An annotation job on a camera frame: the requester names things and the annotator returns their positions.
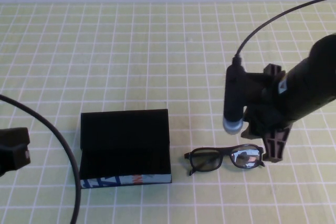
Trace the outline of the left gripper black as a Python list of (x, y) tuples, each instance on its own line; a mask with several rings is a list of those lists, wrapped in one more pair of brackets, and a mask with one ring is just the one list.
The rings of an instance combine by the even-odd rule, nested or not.
[(28, 128), (1, 129), (1, 176), (30, 164)]

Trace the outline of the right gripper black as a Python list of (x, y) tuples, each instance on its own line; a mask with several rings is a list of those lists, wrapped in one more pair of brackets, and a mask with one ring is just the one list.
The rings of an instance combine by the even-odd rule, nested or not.
[(241, 137), (248, 140), (263, 139), (263, 161), (277, 163), (283, 160), (283, 152), (289, 133), (296, 119), (293, 115), (295, 91), (272, 96), (264, 88), (247, 87), (245, 90), (247, 128)]

